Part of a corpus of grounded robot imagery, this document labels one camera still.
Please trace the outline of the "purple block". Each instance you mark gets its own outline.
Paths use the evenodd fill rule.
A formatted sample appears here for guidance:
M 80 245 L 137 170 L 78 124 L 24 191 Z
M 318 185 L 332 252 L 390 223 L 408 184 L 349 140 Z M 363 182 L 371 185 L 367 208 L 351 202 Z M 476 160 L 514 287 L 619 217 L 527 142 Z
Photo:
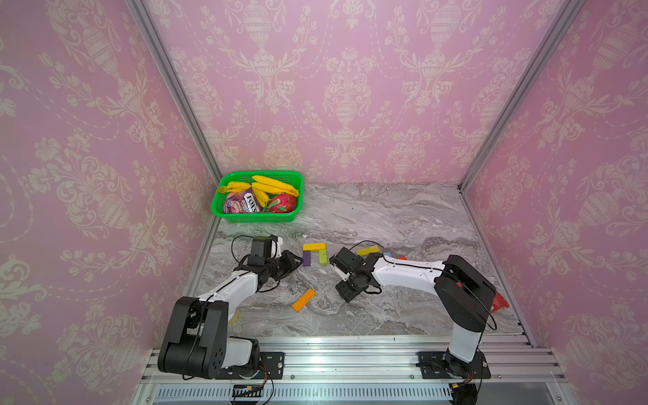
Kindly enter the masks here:
M 303 251 L 303 267 L 309 268 L 312 265 L 312 253 L 310 251 Z

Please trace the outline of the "yellow block top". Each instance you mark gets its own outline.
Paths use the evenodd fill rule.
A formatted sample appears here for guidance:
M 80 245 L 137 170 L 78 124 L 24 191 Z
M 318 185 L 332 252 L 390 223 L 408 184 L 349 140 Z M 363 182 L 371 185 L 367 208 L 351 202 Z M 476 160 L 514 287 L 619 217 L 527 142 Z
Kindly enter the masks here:
M 302 246 L 303 251 L 324 251 L 327 249 L 326 243 L 310 243 Z

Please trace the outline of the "light green block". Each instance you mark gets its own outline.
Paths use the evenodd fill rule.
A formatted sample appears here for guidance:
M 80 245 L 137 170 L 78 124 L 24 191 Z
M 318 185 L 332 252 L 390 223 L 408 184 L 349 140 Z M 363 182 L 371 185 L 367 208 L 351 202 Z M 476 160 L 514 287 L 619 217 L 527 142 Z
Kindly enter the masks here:
M 329 257 L 327 254 L 327 249 L 322 249 L 318 252 L 319 265 L 325 267 L 329 264 Z

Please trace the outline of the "orange block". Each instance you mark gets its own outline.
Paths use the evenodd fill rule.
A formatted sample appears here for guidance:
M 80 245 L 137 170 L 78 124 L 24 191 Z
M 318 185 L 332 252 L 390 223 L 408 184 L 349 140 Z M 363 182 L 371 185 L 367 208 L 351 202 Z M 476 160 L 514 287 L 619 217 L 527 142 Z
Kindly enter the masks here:
M 293 303 L 292 308 L 295 312 L 300 312 L 302 311 L 306 305 L 313 299 L 315 298 L 317 293 L 313 289 L 307 290 L 307 292 L 304 293 L 298 300 Z

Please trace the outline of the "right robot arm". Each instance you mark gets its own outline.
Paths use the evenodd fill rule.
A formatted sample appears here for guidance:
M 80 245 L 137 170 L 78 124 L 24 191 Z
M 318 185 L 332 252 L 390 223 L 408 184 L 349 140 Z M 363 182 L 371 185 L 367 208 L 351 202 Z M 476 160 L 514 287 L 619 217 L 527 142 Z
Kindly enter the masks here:
M 491 378 L 479 345 L 486 328 L 497 328 L 491 314 L 497 290 L 466 259 L 450 255 L 444 261 L 412 262 L 376 252 L 363 258 L 343 248 L 329 263 L 341 278 L 336 290 L 347 303 L 394 286 L 440 300 L 452 319 L 452 335 L 446 350 L 417 354 L 423 378 L 461 379 L 465 384 Z

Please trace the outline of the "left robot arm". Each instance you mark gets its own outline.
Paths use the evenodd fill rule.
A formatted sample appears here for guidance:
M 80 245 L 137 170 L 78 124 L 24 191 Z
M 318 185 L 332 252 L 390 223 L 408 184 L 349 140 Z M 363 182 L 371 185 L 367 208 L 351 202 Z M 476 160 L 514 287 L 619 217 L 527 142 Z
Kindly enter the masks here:
M 303 258 L 288 250 L 268 258 L 247 255 L 213 290 L 177 300 L 159 352 L 158 370 L 185 379 L 256 376 L 262 369 L 259 343 L 231 337 L 229 321 L 244 300 L 263 291 L 266 282 L 280 282 L 303 263 Z

